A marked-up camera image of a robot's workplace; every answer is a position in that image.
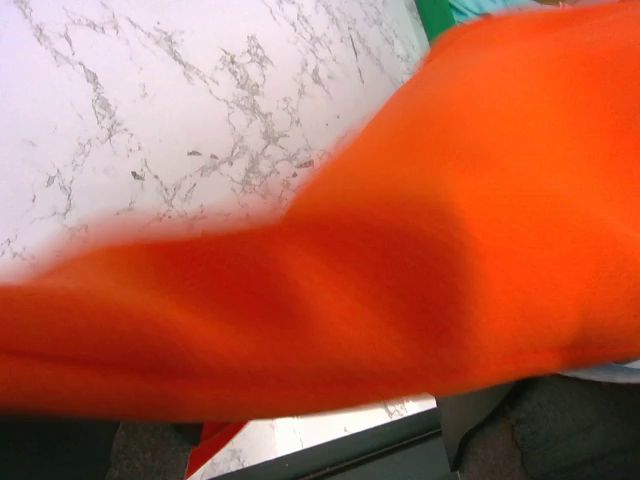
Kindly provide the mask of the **orange t-shirt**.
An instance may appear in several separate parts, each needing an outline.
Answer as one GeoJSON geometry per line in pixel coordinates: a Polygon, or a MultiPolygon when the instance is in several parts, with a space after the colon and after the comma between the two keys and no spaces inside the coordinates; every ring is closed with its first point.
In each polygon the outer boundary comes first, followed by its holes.
{"type": "Polygon", "coordinates": [[[639,353],[639,5],[407,80],[367,1],[1,5],[1,475],[639,353]]]}

